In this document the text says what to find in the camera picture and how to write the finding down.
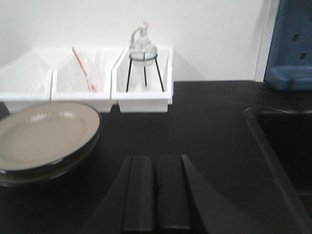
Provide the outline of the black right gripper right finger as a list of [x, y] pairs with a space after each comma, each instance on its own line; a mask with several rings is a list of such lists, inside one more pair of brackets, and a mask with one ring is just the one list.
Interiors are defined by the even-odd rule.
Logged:
[[157, 227], [163, 234], [255, 234], [258, 223], [217, 192], [186, 155], [157, 169]]

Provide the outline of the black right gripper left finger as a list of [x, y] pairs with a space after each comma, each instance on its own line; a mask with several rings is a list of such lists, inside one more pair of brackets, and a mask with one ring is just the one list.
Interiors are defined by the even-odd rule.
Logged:
[[154, 168], [149, 156], [126, 156], [108, 194], [82, 234], [152, 234], [155, 232]]

